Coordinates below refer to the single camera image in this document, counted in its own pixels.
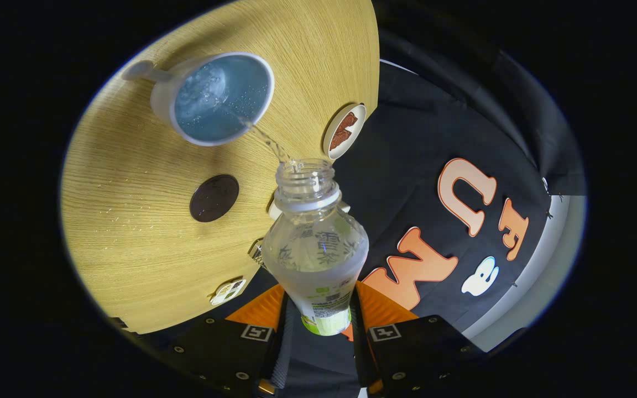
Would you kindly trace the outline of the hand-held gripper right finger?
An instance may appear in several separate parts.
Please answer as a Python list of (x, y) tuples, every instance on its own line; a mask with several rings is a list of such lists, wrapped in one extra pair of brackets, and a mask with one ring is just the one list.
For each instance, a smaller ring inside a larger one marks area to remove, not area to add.
[(357, 377), (369, 397), (435, 396), (487, 358), (442, 317), (418, 317), (363, 282), (351, 311)]

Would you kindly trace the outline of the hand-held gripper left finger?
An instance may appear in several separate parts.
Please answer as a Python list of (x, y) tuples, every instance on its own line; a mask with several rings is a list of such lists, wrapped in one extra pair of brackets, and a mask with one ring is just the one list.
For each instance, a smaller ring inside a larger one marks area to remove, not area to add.
[(280, 285), (224, 319), (206, 317), (159, 358), (226, 397), (278, 397), (291, 356), (291, 300)]

